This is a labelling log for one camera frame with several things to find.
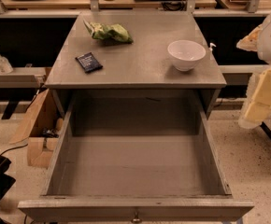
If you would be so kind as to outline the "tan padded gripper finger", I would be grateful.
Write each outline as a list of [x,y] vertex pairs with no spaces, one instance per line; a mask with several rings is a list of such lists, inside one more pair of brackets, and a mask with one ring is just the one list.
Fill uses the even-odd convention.
[[262,26],[258,25],[248,35],[240,39],[236,47],[245,51],[257,51],[257,42],[261,31]]
[[238,124],[245,129],[254,129],[271,113],[271,67],[250,77],[246,95]]

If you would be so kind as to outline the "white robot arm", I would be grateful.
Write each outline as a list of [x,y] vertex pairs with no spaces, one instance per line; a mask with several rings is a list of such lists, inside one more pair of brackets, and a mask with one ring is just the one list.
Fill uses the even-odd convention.
[[247,100],[244,102],[238,124],[245,129],[254,129],[271,113],[271,13],[261,25],[240,39],[236,47],[255,51],[258,58],[269,64],[262,73],[255,72],[247,87]]

